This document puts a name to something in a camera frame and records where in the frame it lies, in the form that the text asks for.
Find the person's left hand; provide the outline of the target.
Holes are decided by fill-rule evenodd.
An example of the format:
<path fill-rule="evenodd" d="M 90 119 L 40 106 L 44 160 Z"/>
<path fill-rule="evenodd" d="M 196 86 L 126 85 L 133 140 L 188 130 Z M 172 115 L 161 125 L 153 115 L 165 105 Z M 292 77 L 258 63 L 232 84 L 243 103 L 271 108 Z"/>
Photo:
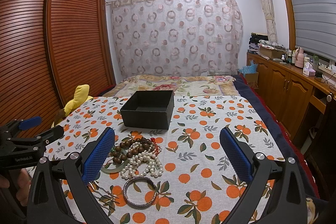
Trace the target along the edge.
<path fill-rule="evenodd" d="M 17 176 L 17 181 L 14 183 L 14 189 L 16 192 L 16 198 L 22 206 L 27 206 L 29 191 L 31 185 L 31 178 L 26 169 L 21 169 Z"/>

